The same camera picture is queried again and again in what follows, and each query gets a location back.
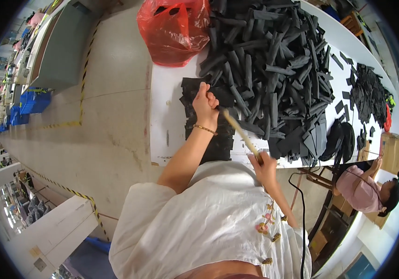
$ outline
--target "worktable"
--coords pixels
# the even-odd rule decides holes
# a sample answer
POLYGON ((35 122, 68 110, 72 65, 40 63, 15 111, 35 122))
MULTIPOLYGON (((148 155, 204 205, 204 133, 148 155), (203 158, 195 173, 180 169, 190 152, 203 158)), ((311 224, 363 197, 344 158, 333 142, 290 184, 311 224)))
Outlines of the worktable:
MULTIPOLYGON (((347 58, 353 59, 353 66, 355 68, 358 62, 375 68, 374 72, 383 77, 381 79, 383 86, 394 94, 394 99, 398 102, 394 108, 394 113, 399 114, 399 96, 395 96, 396 91, 392 86, 392 82, 378 61, 361 43, 361 41, 359 41, 343 25, 319 8, 304 1, 301 3, 301 7, 305 11, 312 15, 316 15, 319 18, 319 25, 325 30, 324 38, 331 47, 331 54, 335 54, 338 60, 344 65, 344 70, 341 70, 337 63, 330 58, 330 71, 331 75, 334 77, 330 83, 334 91, 333 94, 336 98, 325 110, 327 131, 330 130, 334 120, 344 113, 343 109, 339 114, 337 114, 335 110, 335 106, 341 100, 344 105, 347 104, 349 107, 349 123, 353 126, 355 138, 359 135, 360 129, 363 128, 363 125, 358 119, 356 106, 352 111, 350 110, 350 100, 342 99, 342 91, 350 92, 352 87, 348 86, 346 82, 346 79, 350 77, 351 67, 340 57, 340 51, 344 53, 347 58)), ((185 142, 184 125, 186 123, 186 117, 184 106, 179 100, 182 96, 182 88, 180 85, 183 77, 198 77, 200 70, 199 63, 206 58, 207 52, 208 50, 204 49, 182 68, 153 65, 150 118, 150 154, 152 164, 165 166, 169 162, 170 158, 185 142)), ((366 130, 368 134, 366 140, 372 140, 369 149, 370 154, 368 155, 368 160, 372 160, 378 157, 381 145, 381 129, 374 121, 373 115, 371 115, 369 123, 366 123, 366 130), (369 130, 372 126, 375 128, 375 133, 373 134, 373 137, 369 137, 369 130)), ((245 132, 248 134, 257 149, 269 150, 267 141, 259 139, 252 132, 245 132)), ((247 159, 249 149, 245 146, 240 135, 236 133, 233 138, 233 150, 230 151, 231 159, 250 166, 250 162, 247 159)), ((356 161, 357 154, 357 142, 355 140, 355 149, 352 159, 349 161, 350 163, 356 161)), ((303 167, 301 159, 289 163, 286 158, 280 158, 277 162, 279 168, 303 167)), ((334 161, 331 159, 325 162, 318 162, 318 165, 329 166, 333 165, 333 163, 334 161)))

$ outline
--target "cardboard box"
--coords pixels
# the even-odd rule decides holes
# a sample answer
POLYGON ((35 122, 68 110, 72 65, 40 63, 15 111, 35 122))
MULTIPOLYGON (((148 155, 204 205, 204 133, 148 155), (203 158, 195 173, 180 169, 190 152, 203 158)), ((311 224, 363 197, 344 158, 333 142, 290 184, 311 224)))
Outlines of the cardboard box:
POLYGON ((325 235, 322 233, 322 231, 318 231, 311 240, 309 248, 310 250, 313 249, 313 252, 319 255, 326 244, 327 239, 325 238, 325 235))
POLYGON ((315 262, 319 257, 319 254, 316 253, 316 251, 314 251, 314 249, 311 247, 310 247, 310 254, 311 254, 311 262, 315 262))
POLYGON ((397 175, 399 172, 399 135, 382 133, 380 154, 383 156, 381 170, 397 175))
POLYGON ((348 201, 342 197, 342 195, 339 196, 333 196, 333 199, 331 200, 332 204, 336 206, 342 213, 350 217, 353 211, 353 207, 348 203, 348 201))

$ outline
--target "gray foam piece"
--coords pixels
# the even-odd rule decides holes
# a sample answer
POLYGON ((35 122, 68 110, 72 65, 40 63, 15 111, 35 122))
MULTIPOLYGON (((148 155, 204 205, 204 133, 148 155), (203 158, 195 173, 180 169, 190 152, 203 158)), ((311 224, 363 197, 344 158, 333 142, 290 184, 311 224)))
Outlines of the gray foam piece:
POLYGON ((342 98, 349 100, 350 99, 350 92, 342 91, 342 98))
POLYGON ((345 111, 345 120, 347 122, 349 122, 350 121, 350 116, 348 115, 348 105, 344 106, 344 111, 345 111))
POLYGON ((336 105, 336 113, 339 114, 341 110, 344 108, 344 103, 342 103, 342 100, 336 105))

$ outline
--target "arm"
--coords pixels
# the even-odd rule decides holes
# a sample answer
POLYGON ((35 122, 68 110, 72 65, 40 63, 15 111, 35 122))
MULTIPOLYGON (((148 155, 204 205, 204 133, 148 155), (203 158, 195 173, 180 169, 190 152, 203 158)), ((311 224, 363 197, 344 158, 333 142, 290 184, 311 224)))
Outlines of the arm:
POLYGON ((264 186, 266 192, 276 202, 282 212, 288 217, 288 225, 292 228, 298 228, 297 220, 292 214, 292 210, 286 201, 285 195, 282 189, 279 187, 279 183, 275 178, 275 172, 277 168, 277 160, 271 158, 268 153, 260 153, 263 159, 263 165, 260 165, 254 155, 249 156, 251 164, 254 166, 255 174, 257 175, 258 181, 264 186))
MULTIPOLYGON (((210 85, 202 82, 193 108, 197 116, 197 125, 216 131, 219 104, 213 93, 207 92, 210 85)), ((158 179, 158 184, 172 188, 176 194, 182 193, 186 188, 209 145, 213 133, 194 127, 185 144, 175 153, 158 179)))
POLYGON ((380 170, 382 163, 383 159, 381 157, 376 158, 375 161, 373 161, 373 164, 370 167, 370 169, 366 170, 363 174, 361 174, 358 178, 355 179, 355 181, 353 182, 353 188, 356 189, 359 183, 361 183, 362 181, 367 181, 369 176, 373 179, 376 176, 378 170, 380 170))

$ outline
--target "blue plastic crate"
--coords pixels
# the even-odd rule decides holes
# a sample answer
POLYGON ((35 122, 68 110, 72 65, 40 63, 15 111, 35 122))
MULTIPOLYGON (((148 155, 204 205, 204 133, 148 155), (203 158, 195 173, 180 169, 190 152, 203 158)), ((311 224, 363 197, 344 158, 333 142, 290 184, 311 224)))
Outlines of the blue plastic crate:
POLYGON ((29 114, 21 115, 19 113, 19 107, 13 106, 10 109, 10 123, 12 124, 12 126, 27 124, 29 123, 29 114))
POLYGON ((42 113, 51 103, 51 92, 46 88, 30 87, 20 97, 20 114, 42 113))

